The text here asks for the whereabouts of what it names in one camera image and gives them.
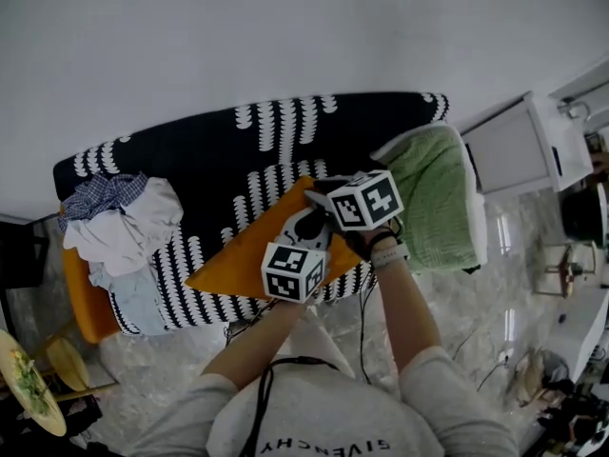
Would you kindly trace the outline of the black round table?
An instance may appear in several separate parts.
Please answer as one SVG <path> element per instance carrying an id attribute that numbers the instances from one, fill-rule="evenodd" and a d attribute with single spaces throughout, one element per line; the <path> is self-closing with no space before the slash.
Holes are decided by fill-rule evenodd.
<path id="1" fill-rule="evenodd" d="M 605 245 L 609 234 L 609 202 L 601 184 L 568 192 L 561 200 L 561 219 L 565 235 L 578 242 Z"/>

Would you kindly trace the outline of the pile of crumpled clothes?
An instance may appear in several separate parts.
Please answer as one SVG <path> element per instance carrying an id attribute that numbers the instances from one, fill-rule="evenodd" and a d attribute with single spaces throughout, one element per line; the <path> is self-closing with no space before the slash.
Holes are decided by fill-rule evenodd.
<path id="1" fill-rule="evenodd" d="M 177 231 L 184 211 L 164 178 L 148 177 L 143 193 L 130 205 L 107 210 L 88 221 L 69 222 L 63 247 L 75 248 L 90 263 L 101 263 L 112 276 L 143 268 Z"/>

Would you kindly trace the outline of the person's white t-shirt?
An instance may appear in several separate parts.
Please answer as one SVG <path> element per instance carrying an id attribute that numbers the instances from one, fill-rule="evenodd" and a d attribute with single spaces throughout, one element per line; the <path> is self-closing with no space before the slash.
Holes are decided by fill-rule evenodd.
<path id="1" fill-rule="evenodd" d="M 399 396 L 326 365 L 273 370 L 256 457 L 518 457 L 443 348 L 428 348 L 400 373 Z M 258 382 L 237 389 L 206 374 L 128 451 L 130 457 L 238 457 L 249 436 Z"/>

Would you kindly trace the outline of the green knitted blanket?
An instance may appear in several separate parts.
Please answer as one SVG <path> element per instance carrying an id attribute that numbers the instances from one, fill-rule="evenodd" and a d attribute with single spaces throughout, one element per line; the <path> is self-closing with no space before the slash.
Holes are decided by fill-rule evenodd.
<path id="1" fill-rule="evenodd" d="M 401 239 L 416 272 L 474 271 L 487 263 L 484 196 L 459 132 L 444 122 L 401 133 L 370 154 L 403 202 Z"/>

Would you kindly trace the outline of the orange cushion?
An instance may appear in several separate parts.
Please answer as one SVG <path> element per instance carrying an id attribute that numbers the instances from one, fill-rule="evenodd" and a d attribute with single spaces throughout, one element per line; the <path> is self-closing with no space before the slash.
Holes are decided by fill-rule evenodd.
<path id="1" fill-rule="evenodd" d="M 186 280 L 186 285 L 199 291 L 222 295 L 242 296 L 270 301 L 265 295 L 261 266 L 268 243 L 278 243 L 278 235 L 285 221 L 302 209 L 312 212 L 296 225 L 298 244 L 281 244 L 299 248 L 316 249 L 328 253 L 327 276 L 321 288 L 337 280 L 359 265 L 362 258 L 353 252 L 345 240 L 332 231 L 328 249 L 318 249 L 321 227 L 328 217 L 306 197 L 306 190 L 313 190 L 314 179 L 301 177 L 285 193 L 278 203 L 263 213 L 210 260 L 198 268 Z"/>

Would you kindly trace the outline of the metal faucet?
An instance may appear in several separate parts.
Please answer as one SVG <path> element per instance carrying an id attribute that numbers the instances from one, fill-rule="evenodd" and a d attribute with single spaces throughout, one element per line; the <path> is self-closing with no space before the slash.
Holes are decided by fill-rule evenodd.
<path id="1" fill-rule="evenodd" d="M 583 100 L 561 101 L 558 105 L 558 111 L 572 120 L 580 119 L 583 122 L 591 116 L 591 109 Z"/>

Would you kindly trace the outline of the light blue cloth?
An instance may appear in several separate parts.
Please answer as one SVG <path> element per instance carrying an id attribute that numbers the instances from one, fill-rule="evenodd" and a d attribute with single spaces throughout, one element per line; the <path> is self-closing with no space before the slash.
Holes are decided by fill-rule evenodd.
<path id="1" fill-rule="evenodd" d="M 101 263 L 89 263 L 89 280 L 108 292 L 119 323 L 127 334 L 159 336 L 169 332 L 162 312 L 156 270 L 150 265 L 120 276 L 112 276 Z"/>

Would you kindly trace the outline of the white cabinet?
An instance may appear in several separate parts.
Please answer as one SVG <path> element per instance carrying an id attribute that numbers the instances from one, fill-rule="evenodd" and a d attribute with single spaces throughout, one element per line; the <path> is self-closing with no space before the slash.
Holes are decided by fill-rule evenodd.
<path id="1" fill-rule="evenodd" d="M 584 122 L 535 92 L 462 136 L 488 200 L 540 189 L 563 191 L 593 172 Z"/>

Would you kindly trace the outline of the black white patterned sofa cover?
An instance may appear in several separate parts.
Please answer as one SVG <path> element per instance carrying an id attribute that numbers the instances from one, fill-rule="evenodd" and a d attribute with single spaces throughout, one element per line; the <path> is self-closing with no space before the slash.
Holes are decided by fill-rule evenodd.
<path id="1" fill-rule="evenodd" d="M 181 226 L 152 257 L 170 330 L 244 321 L 256 301 L 186 286 L 186 279 L 270 209 L 302 176 L 371 170 L 374 151 L 444 119 L 448 98 L 430 92 L 305 96 L 190 116 L 108 141 L 55 165 L 67 199 L 92 175 L 144 173 L 168 180 Z"/>

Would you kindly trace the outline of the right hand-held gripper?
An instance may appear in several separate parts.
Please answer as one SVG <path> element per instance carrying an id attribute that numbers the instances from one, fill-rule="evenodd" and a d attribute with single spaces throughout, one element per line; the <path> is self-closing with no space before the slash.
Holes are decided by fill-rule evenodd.
<path id="1" fill-rule="evenodd" d="M 313 182 L 305 197 L 334 213 L 341 230 L 372 230 L 403 212 L 403 202 L 389 170 L 376 169 L 352 180 L 332 176 Z"/>

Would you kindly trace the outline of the yellow flower bouquet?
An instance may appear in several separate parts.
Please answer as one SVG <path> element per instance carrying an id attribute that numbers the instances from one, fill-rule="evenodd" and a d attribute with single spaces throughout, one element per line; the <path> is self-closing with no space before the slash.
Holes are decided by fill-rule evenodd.
<path id="1" fill-rule="evenodd" d="M 11 374 L 19 393 L 26 399 L 33 415 L 47 417 L 50 405 L 48 388 L 35 369 L 34 362 L 20 349 L 10 351 Z"/>

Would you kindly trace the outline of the person's right forearm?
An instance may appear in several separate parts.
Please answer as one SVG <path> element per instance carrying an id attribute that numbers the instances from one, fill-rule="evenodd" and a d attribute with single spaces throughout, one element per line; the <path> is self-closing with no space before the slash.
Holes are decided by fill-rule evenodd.
<path id="1" fill-rule="evenodd" d="M 440 332 L 403 258 L 376 274 L 393 359 L 402 372 L 421 352 L 442 344 Z"/>

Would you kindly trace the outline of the person's left forearm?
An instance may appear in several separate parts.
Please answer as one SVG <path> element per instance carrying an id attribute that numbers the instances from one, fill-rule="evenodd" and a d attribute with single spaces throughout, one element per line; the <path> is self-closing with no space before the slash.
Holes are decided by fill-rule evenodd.
<path id="1" fill-rule="evenodd" d="M 220 375 L 237 389 L 256 380 L 272 362 L 308 305 L 275 304 L 255 325 L 230 342 L 203 370 L 203 375 Z"/>

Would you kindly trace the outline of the white wristwatch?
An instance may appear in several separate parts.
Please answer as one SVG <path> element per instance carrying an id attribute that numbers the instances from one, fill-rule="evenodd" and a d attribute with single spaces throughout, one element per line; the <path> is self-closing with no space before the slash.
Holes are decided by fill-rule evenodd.
<path id="1" fill-rule="evenodd" d="M 370 263 L 374 269 L 384 268 L 389 264 L 403 259 L 408 260 L 410 254 L 405 244 L 397 244 L 390 248 L 375 250 L 370 254 Z"/>

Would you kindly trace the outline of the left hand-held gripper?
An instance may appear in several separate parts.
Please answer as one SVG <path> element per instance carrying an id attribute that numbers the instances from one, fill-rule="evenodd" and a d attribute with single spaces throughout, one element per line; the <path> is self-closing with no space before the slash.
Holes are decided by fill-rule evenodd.
<path id="1" fill-rule="evenodd" d="M 302 209 L 291 215 L 281 228 L 278 243 L 268 243 L 261 266 L 265 295 L 287 302 L 307 302 L 327 276 L 328 253 L 322 250 L 281 244 L 298 244 L 297 223 L 312 212 Z M 332 229 L 324 218 L 318 249 L 328 249 Z"/>

